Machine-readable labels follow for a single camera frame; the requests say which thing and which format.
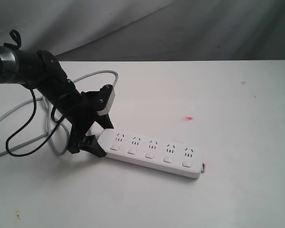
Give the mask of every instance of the white table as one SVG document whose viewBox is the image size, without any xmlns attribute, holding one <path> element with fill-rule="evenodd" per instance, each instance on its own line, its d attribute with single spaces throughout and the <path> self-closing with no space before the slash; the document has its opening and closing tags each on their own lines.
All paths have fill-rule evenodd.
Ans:
<svg viewBox="0 0 285 228">
<path fill-rule="evenodd" d="M 115 128 L 192 142 L 203 150 L 206 172 L 191 180 L 87 152 L 56 158 L 48 145 L 24 158 L 6 155 L 0 158 L 0 227 L 285 228 L 285 61 L 62 67 L 71 79 L 116 70 Z M 99 75 L 76 86 L 98 90 L 112 81 Z M 0 115 L 27 99 L 23 87 L 0 85 Z M 31 110 L 0 125 L 0 151 Z M 11 145 L 42 133 L 44 116 L 38 108 Z M 55 137 L 60 147 L 63 138 Z"/>
</svg>

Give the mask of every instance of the electrical socket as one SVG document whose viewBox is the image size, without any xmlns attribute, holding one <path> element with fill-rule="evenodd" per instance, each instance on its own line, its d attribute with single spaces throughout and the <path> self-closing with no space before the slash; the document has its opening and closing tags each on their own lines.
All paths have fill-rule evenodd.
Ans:
<svg viewBox="0 0 285 228">
<path fill-rule="evenodd" d="M 98 143 L 108 158 L 190 178 L 198 178 L 204 170 L 201 152 L 182 143 L 116 129 L 104 129 Z"/>
</svg>

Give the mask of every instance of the gray backdrop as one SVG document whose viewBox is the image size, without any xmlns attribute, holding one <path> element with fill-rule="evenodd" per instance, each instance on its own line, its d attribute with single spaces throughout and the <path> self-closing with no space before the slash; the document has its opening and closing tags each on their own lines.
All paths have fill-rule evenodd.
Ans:
<svg viewBox="0 0 285 228">
<path fill-rule="evenodd" d="M 285 59 L 285 0 L 0 0 L 0 45 L 59 60 Z"/>
</svg>

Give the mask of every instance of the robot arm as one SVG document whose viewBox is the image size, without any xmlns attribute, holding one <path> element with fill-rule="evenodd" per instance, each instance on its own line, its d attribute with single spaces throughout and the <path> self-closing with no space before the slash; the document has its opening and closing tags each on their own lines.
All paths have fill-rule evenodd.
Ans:
<svg viewBox="0 0 285 228">
<path fill-rule="evenodd" d="M 95 136 L 86 136 L 86 132 L 94 122 L 103 128 L 113 128 L 108 115 L 114 99 L 113 86 L 79 93 L 55 56 L 48 51 L 40 50 L 34 54 L 19 50 L 20 34 L 12 30 L 10 35 L 17 45 L 4 43 L 0 46 L 0 84 L 20 84 L 30 90 L 37 89 L 54 106 L 52 117 L 57 109 L 72 124 L 68 151 L 85 150 L 104 157 L 105 152 Z"/>
</svg>

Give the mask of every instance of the gray cable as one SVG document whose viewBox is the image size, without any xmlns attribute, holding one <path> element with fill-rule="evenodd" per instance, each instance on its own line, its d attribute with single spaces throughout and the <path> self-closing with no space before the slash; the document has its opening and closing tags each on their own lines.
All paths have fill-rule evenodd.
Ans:
<svg viewBox="0 0 285 228">
<path fill-rule="evenodd" d="M 115 85 L 116 85 L 116 83 L 117 83 L 117 80 L 118 80 L 118 73 L 115 72 L 115 71 L 112 71 L 112 70 L 100 70 L 100 71 L 96 71 L 96 72 L 93 72 L 93 73 L 84 75 L 84 76 L 82 76 L 82 77 L 80 77 L 80 78 L 74 80 L 73 82 L 76 83 L 76 82 L 79 82 L 79 81 L 81 81 L 81 80 L 83 80 L 83 79 L 85 79 L 85 78 L 87 78 L 87 77 L 90 77 L 90 76 L 93 76 L 93 75 L 97 75 L 97 74 L 102 74 L 102 73 L 110 73 L 110 74 L 114 74 L 114 75 L 115 75 L 115 80 L 114 80 L 114 83 L 113 83 L 113 87 L 115 87 Z M 22 148 L 22 147 L 24 147 L 24 146 L 27 146 L 27 145 L 29 145 L 29 144 L 31 144 L 31 143 L 33 143 L 33 142 L 39 140 L 39 139 L 42 139 L 42 138 L 48 136 L 48 135 L 51 133 L 51 130 L 50 130 L 50 122 L 51 122 L 51 117 L 50 117 L 51 115 L 50 115 L 50 113 L 51 113 L 51 110 L 50 110 L 49 101 L 48 101 L 45 97 L 43 97 L 43 96 L 37 98 L 36 101 L 42 101 L 42 102 L 43 102 L 43 105 L 44 105 L 44 107 L 45 107 L 45 110 L 47 110 L 47 117 L 48 117 L 48 118 L 47 118 L 47 121 L 45 122 L 47 132 L 44 133 L 44 134 L 42 134 L 42 135 L 40 135 L 40 136 L 38 136 L 38 137 L 36 137 L 36 138 L 33 138 L 33 139 L 31 139 L 31 140 L 29 140 L 29 141 L 27 141 L 27 142 L 21 143 L 21 144 L 19 144 L 19 145 L 17 145 L 17 146 L 14 146 L 14 147 L 10 148 L 10 151 L 15 151 L 15 150 L 20 149 L 20 148 Z M 28 104 L 30 104 L 30 103 L 32 103 L 32 102 L 33 102 L 33 100 L 27 100 L 27 101 L 25 101 L 25 102 L 23 102 L 23 103 L 17 105 L 16 107 L 12 108 L 11 110 L 7 111 L 4 115 L 2 115 L 2 116 L 0 117 L 0 122 L 3 121 L 6 117 L 8 117 L 10 114 L 12 114 L 12 113 L 14 113 L 15 111 L 17 111 L 18 109 L 20 109 L 21 107 L 23 107 L 23 106 L 25 106 L 25 105 L 28 105 Z M 54 144 L 54 142 L 53 142 L 53 139 L 52 139 L 52 138 L 49 139 L 50 147 L 52 148 L 53 153 L 54 153 L 56 156 L 61 156 L 61 155 L 63 155 L 63 154 L 67 151 L 67 145 L 68 145 L 68 141 L 69 141 L 69 137 L 70 137 L 70 133 L 69 133 L 67 127 L 66 127 L 64 124 L 62 124 L 62 123 L 61 123 L 60 125 L 61 125 L 61 126 L 63 127 L 63 129 L 65 130 L 66 136 L 67 136 L 66 146 L 64 147 L 64 149 L 63 149 L 61 152 L 59 152 L 59 151 L 56 149 L 56 147 L 55 147 L 55 144 Z M 7 151 L 0 152 L 0 157 L 3 156 L 3 155 L 5 155 L 5 154 L 7 154 Z"/>
</svg>

